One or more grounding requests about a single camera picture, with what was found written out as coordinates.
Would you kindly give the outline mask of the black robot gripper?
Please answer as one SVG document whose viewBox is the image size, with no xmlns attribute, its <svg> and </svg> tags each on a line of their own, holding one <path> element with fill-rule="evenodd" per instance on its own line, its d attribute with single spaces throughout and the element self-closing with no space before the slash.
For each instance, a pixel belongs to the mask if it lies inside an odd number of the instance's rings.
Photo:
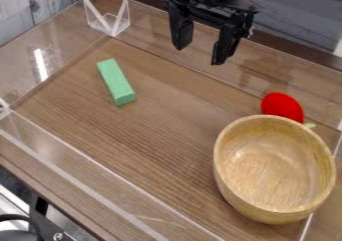
<svg viewBox="0 0 342 241">
<path fill-rule="evenodd" d="M 192 42 L 194 22 L 204 19 L 219 29 L 211 64 L 222 65 L 234 55 L 242 38 L 251 36 L 255 6 L 243 0 L 167 0 L 171 40 L 178 50 Z"/>
</svg>

